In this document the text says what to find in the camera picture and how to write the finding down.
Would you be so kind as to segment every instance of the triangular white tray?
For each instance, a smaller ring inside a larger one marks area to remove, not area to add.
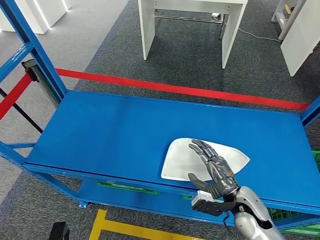
[[[163,179],[189,181],[189,173],[193,173],[202,181],[212,178],[206,166],[194,150],[189,147],[192,138],[178,138],[173,141],[168,148],[163,164],[161,177]],[[245,154],[229,146],[214,142],[204,141],[211,145],[217,154],[226,159],[234,174],[242,170],[250,160]]]

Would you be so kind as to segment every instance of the green crate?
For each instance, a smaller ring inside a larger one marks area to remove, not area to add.
[[[312,151],[314,159],[316,162],[318,170],[320,171],[320,151]],[[268,208],[269,214],[272,221],[286,219],[292,216],[299,215],[299,212],[295,211],[285,211],[275,208]],[[295,234],[307,237],[318,237],[320,238],[320,224],[303,225],[293,228],[282,229],[281,232],[287,234]]]
[[[275,208],[268,208],[268,211],[272,221],[286,219],[299,214],[299,212],[295,211],[286,211]]]

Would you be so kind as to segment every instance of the white table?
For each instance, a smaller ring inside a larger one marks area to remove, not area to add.
[[[248,0],[138,0],[143,59],[146,60],[155,37],[155,9],[221,13],[229,19],[222,38],[222,68],[228,61]]]
[[[293,77],[320,41],[320,0],[306,0],[281,44]]]

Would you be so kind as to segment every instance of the blue metal shelf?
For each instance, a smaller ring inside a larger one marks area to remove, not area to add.
[[[320,214],[320,175],[292,113],[69,91],[23,166],[192,194],[190,182],[161,178],[169,145],[183,137],[239,149],[251,158],[236,174],[241,186],[278,208]]]
[[[251,161],[236,179],[270,208],[302,212],[278,227],[320,221],[320,175],[304,127],[320,115],[320,97],[302,115],[142,97],[67,91],[14,0],[0,8],[23,47],[0,68],[0,82],[30,53],[60,103],[36,143],[5,144],[0,157],[66,195],[88,202],[221,224],[223,217],[192,211],[180,195],[189,182],[161,178],[177,138],[198,138],[239,149]],[[33,147],[24,158],[15,148]],[[52,175],[82,179],[75,192]],[[97,186],[112,182],[161,192],[151,195]]]

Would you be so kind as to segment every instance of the red stripe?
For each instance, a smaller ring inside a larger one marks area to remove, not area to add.
[[[2,119],[12,105],[14,105],[29,84],[32,82],[28,74],[22,77],[17,85],[11,89],[6,97],[0,102],[0,120]]]
[[[89,80],[89,81],[100,82],[100,83],[125,85],[125,86],[130,86],[130,87],[150,89],[150,90],[162,91],[162,92],[168,92],[168,93],[185,94],[185,95],[205,97],[205,98],[211,98],[211,99],[222,99],[222,100],[228,100],[228,101],[266,105],[266,106],[285,108],[285,109],[305,110],[308,107],[308,104],[305,104],[305,103],[285,101],[285,100],[278,100],[278,99],[272,99],[272,98],[260,97],[260,96],[250,96],[250,95],[243,95],[243,94],[223,92],[223,91],[214,91],[214,90],[201,89],[201,88],[168,85],[168,84],[164,84],[164,83],[134,80],[134,79],[116,77],[116,76],[106,76],[106,75],[66,70],[66,69],[60,69],[60,68],[57,68],[56,70],[59,75],[64,76],[64,77],[83,79],[83,80]]]

